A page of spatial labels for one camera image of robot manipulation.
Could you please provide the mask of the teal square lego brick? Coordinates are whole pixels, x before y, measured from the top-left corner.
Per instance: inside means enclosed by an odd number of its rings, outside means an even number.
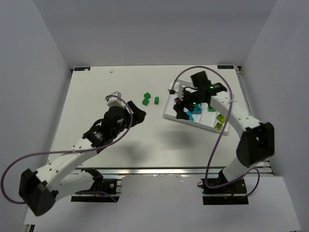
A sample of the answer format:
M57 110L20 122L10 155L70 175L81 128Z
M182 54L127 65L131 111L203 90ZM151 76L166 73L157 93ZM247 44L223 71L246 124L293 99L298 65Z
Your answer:
M196 104L192 114L199 115L202 113L202 106L200 104Z

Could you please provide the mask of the teal long lego brick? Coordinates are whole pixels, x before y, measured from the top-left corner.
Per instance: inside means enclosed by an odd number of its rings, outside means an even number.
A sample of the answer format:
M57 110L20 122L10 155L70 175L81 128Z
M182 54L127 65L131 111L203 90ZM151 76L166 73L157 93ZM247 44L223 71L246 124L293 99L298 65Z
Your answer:
M194 117L190 111L186 111L185 113L189 116L190 121L194 121Z

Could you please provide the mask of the green lego brick top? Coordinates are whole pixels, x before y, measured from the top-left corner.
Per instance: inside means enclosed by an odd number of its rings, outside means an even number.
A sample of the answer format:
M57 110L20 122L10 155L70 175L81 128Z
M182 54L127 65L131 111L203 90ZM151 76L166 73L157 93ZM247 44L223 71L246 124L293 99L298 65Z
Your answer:
M144 98L145 98L145 99L151 98L151 94L150 94L149 92L146 92L146 93L144 94Z

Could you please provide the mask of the white compartment sorting tray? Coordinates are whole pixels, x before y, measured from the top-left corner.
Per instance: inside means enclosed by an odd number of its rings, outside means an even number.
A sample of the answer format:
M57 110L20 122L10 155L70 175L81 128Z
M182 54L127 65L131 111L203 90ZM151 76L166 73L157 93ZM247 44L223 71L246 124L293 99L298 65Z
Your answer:
M183 80L178 80L177 82L181 83L186 90L190 92L194 92L193 88L193 83L188 82L188 81L183 81ZM194 117L194 121L190 120L184 120L184 119L177 119L176 118L176 112L173 109L173 106L175 105L174 99L177 98L176 94L169 95L165 104L165 108L163 111L163 117L166 119L170 119L176 122L181 122L190 126L195 126L204 130L212 131L219 133L214 126L216 125L217 122L217 116L220 114L218 111L216 112L209 112L208 111L208 105L206 103L201 103L200 105L202 106L202 113L199 115L192 114Z

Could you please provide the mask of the yellow-green lego brick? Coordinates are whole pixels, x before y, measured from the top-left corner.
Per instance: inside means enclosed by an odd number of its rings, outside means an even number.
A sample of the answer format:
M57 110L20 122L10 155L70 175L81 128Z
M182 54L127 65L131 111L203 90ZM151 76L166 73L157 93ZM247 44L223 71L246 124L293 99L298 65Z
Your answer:
M221 123L225 123L226 122L226 118L222 114L219 114L216 118Z

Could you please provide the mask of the lime lego brick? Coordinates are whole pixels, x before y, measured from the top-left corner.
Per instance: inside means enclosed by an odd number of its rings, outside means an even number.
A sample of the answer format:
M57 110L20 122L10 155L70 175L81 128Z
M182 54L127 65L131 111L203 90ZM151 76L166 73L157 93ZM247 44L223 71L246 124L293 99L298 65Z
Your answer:
M218 131L220 131L223 127L223 124L221 124L220 122L217 122L216 125L214 126Z

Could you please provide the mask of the green and yellow lego stack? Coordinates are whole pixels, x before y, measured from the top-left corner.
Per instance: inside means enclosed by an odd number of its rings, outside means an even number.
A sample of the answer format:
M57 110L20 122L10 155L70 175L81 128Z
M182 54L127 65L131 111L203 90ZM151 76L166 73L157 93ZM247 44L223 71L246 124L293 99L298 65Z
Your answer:
M209 112L216 112L216 109L214 109L213 107L211 107L210 105L208 106L208 111Z

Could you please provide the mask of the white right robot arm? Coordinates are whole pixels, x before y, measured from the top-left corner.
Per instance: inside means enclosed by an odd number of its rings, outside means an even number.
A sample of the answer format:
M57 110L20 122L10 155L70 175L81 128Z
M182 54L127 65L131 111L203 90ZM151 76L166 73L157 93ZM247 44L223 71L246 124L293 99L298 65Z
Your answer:
M194 106L206 103L216 109L224 118L223 127L230 124L237 132L240 141L236 149L236 157L219 174L215 186L209 189L224 188L243 178L254 166L275 153L274 126L249 115L237 102L227 81L211 83L205 71L191 76L193 87L186 90L178 80L169 85L169 93L178 95L173 106L177 119L189 120L184 111L193 111Z

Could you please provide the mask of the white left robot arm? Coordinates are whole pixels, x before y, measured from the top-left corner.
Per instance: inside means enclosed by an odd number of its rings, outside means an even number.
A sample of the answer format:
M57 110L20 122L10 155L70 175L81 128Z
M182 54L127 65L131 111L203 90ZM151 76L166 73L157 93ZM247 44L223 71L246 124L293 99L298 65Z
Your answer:
M36 216L48 212L56 201L79 191L98 191L103 176L94 168L85 168L77 175L70 172L110 145L122 131L144 121L146 112L132 101L114 101L103 118L83 134L69 153L35 171L22 172L19 195Z

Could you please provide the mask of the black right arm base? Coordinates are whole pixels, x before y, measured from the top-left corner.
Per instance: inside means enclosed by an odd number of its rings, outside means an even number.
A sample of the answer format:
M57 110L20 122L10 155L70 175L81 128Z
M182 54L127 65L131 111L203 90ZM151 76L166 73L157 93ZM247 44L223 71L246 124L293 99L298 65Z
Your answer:
M202 189L204 205L248 205L247 188L244 179L222 188L209 188L205 179L201 179L197 186Z

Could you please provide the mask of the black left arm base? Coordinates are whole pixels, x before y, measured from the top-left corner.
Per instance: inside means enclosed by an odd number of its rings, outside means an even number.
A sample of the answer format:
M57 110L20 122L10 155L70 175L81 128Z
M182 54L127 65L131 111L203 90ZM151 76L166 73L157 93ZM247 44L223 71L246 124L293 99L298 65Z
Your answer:
M94 183L90 189L83 190L71 196L71 202L79 203L117 203L121 193L121 181L104 177L94 168L82 169L81 173L91 174Z

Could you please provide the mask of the blue label right corner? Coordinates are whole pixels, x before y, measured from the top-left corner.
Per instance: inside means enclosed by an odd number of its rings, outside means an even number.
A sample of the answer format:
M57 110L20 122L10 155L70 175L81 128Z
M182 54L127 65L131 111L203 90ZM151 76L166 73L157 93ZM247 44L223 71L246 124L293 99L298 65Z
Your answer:
M233 65L217 65L218 69L234 69Z

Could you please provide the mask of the blue label corner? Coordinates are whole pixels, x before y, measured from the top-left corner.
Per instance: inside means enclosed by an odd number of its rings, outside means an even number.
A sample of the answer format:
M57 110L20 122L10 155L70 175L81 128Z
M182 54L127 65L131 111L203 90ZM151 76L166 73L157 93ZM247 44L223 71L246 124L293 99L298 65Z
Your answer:
M234 69L233 65L217 65L218 69Z
M75 72L87 72L89 71L91 68L90 67L75 67L74 71Z

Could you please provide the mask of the blue label left corner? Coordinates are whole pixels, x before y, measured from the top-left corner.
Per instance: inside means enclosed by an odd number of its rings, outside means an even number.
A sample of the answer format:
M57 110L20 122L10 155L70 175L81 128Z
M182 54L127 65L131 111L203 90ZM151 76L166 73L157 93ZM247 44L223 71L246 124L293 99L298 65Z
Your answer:
M75 72L87 72L89 71L91 68L90 67L75 67L74 71Z

